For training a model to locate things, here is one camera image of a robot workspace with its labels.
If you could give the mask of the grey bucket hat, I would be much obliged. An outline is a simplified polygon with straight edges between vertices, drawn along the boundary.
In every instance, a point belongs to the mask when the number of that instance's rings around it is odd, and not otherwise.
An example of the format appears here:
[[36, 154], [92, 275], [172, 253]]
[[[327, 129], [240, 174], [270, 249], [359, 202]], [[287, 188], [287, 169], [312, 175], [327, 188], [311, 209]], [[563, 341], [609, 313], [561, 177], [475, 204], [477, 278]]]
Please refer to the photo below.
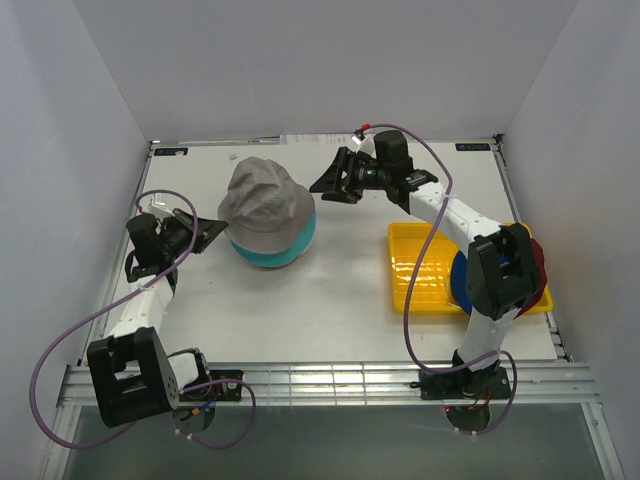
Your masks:
[[217, 213], [234, 233], [279, 232], [287, 227], [298, 233], [316, 210], [311, 193], [283, 166], [248, 157], [236, 165]]

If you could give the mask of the teal bucket hat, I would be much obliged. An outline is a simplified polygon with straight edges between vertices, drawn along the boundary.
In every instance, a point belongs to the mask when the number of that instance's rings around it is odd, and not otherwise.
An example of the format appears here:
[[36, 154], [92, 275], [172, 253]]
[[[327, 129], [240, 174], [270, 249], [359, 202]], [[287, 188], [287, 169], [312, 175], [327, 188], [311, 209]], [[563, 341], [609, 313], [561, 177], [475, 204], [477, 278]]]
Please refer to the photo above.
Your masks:
[[317, 214], [312, 213], [298, 233], [293, 233], [289, 227], [279, 232], [249, 230], [234, 233], [228, 227], [226, 236], [237, 254], [251, 265], [259, 267], [256, 261], [265, 256], [297, 256], [298, 259], [310, 248], [316, 232], [316, 224]]

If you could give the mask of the blue hat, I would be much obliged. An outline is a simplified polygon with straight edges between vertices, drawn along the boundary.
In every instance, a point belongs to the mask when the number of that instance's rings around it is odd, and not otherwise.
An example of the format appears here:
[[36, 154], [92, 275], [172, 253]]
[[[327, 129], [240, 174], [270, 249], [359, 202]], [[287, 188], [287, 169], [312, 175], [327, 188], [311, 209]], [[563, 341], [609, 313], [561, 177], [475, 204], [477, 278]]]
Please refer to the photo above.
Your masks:
[[499, 257], [492, 253], [472, 253], [471, 259], [458, 251], [451, 264], [451, 295], [461, 310], [470, 315], [476, 309], [491, 316], [500, 309], [498, 291], [503, 286]]

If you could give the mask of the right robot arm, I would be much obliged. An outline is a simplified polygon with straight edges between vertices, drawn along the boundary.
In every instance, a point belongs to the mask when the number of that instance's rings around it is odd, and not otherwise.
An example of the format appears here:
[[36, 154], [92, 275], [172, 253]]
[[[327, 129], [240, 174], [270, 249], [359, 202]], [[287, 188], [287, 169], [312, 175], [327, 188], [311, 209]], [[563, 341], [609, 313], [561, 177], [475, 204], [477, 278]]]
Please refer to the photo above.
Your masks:
[[329, 168], [310, 187], [324, 201], [359, 202], [381, 190], [407, 214], [442, 232], [467, 260], [465, 291], [470, 319], [448, 368], [417, 365], [428, 380], [474, 397], [496, 375], [507, 330], [543, 290], [529, 230], [521, 223], [488, 218], [453, 196], [453, 177], [440, 182], [418, 169], [409, 153], [413, 133], [392, 124], [364, 125], [356, 150], [339, 148]]

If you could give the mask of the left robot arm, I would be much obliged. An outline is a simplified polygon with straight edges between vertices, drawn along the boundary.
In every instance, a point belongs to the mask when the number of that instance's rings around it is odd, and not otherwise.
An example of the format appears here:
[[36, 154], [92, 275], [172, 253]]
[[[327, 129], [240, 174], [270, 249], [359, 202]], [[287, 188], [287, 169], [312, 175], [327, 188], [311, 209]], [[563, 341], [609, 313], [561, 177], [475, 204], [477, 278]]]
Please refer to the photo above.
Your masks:
[[124, 269], [134, 297], [87, 350], [101, 419], [111, 428], [175, 410], [181, 392], [194, 400], [210, 392], [212, 376], [199, 349], [167, 354], [158, 330], [176, 293], [178, 260], [204, 252], [227, 223], [176, 208], [163, 219], [141, 213], [126, 228], [133, 250]]

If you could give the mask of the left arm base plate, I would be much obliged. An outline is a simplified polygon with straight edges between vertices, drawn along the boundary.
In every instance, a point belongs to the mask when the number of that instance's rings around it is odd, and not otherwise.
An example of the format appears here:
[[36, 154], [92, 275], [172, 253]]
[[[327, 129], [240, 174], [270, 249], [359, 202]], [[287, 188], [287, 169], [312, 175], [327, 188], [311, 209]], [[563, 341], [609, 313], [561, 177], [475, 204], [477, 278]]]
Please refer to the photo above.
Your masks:
[[180, 391], [180, 402], [207, 403], [239, 401], [242, 397], [242, 387], [239, 381], [243, 379], [242, 370], [207, 369], [204, 373], [187, 384], [189, 392]]

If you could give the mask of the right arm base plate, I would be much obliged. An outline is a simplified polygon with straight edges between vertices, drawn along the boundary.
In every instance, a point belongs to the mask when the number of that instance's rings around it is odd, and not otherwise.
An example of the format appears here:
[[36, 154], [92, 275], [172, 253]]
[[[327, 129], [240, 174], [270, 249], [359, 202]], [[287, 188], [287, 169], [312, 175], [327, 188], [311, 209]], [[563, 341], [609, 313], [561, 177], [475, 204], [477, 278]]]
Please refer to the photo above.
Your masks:
[[420, 371], [418, 380], [409, 384], [420, 391], [423, 400], [471, 400], [488, 398], [506, 400], [512, 393], [507, 370], [498, 362], [489, 367], [451, 374]]

